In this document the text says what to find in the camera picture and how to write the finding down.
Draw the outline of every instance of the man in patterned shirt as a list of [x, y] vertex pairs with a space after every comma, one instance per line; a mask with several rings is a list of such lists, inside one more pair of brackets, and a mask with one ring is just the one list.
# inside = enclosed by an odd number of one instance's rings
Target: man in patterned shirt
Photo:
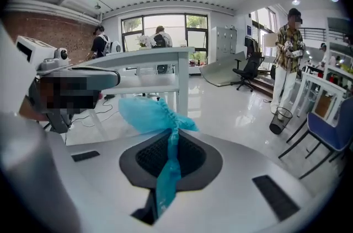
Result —
[[[292, 95], [298, 71], [298, 58], [294, 57], [291, 51], [299, 50], [299, 44], [303, 42], [303, 37], [298, 29], [301, 24], [301, 13], [293, 8], [288, 13], [288, 23], [280, 28], [277, 35], [276, 77], [271, 102], [272, 113], [276, 113], [277, 107], [285, 108]], [[286, 41], [289, 41], [293, 48], [290, 49], [285, 46]], [[279, 103], [283, 85], [285, 88]]]

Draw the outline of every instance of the brick wall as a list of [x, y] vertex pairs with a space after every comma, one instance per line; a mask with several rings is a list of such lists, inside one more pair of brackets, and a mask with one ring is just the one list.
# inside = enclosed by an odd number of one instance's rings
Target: brick wall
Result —
[[8, 12], [2, 22], [15, 42], [18, 35], [31, 37], [51, 46], [66, 48], [71, 63], [85, 60], [92, 43], [95, 26], [79, 21], [26, 12]]

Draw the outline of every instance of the black office chair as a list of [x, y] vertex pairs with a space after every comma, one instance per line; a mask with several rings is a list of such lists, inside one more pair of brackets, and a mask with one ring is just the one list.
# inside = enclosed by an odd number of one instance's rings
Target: black office chair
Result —
[[250, 80], [253, 80], [255, 77], [258, 76], [258, 68], [260, 67], [261, 63], [264, 61], [264, 57], [261, 56], [260, 52], [254, 52], [250, 58], [248, 59], [248, 63], [245, 66], [244, 70], [242, 71], [239, 69], [239, 60], [238, 61], [238, 68], [233, 68], [233, 71], [241, 76], [240, 81], [238, 82], [232, 82], [231, 85], [234, 84], [240, 84], [237, 87], [237, 90], [243, 85], [247, 86], [250, 88], [250, 91], [252, 92], [254, 90], [254, 87], [250, 83]]

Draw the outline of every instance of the trash can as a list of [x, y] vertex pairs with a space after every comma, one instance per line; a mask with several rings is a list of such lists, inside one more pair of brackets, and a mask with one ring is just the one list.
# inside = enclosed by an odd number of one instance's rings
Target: trash can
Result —
[[280, 134], [292, 117], [293, 115], [289, 110], [284, 107], [278, 107], [275, 116], [270, 123], [270, 130], [276, 135]]

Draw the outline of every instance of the plastic bag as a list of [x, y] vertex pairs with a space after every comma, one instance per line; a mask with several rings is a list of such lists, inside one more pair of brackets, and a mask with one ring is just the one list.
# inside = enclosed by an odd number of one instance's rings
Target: plastic bag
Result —
[[122, 98], [119, 100], [119, 111], [123, 118], [141, 133], [172, 129], [168, 138], [168, 161], [157, 177], [157, 214], [161, 216], [175, 198], [175, 186], [181, 179], [178, 129], [198, 131], [198, 128], [192, 119], [169, 109], [162, 98], [159, 101], [146, 97]]

